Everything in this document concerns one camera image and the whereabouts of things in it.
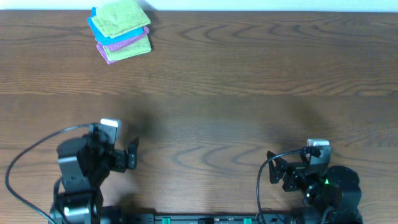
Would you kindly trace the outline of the light green microfiber cloth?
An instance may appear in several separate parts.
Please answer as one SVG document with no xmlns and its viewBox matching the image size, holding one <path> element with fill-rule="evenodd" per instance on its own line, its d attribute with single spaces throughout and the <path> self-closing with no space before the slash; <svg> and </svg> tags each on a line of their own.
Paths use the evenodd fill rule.
<svg viewBox="0 0 398 224">
<path fill-rule="evenodd" d="M 92 23 L 104 37 L 115 38 L 151 23 L 134 0 L 122 0 L 96 8 Z"/>
</svg>

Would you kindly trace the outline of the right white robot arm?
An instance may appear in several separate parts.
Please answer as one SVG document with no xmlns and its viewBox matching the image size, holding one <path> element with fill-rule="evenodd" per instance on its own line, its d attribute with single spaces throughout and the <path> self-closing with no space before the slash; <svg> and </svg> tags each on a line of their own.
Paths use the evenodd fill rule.
<svg viewBox="0 0 398 224">
<path fill-rule="evenodd" d="M 285 215 L 282 223 L 362 223 L 358 210 L 362 192 L 359 175 L 345 166 L 329 166 L 331 146 L 267 153 L 269 181 L 283 181 L 285 192 L 303 193 L 303 208 Z"/>
</svg>

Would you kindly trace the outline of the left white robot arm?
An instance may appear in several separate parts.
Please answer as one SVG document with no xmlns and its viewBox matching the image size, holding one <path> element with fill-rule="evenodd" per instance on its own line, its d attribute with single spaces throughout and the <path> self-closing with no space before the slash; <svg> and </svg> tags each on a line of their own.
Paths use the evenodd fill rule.
<svg viewBox="0 0 398 224">
<path fill-rule="evenodd" d="M 94 123 L 89 129 L 57 148 L 62 177 L 53 190 L 50 217 L 55 223 L 100 223 L 101 184 L 112 171 L 124 173 L 136 168 L 138 137 L 129 143 L 128 149 L 118 150 L 114 147 L 117 126 Z"/>
</svg>

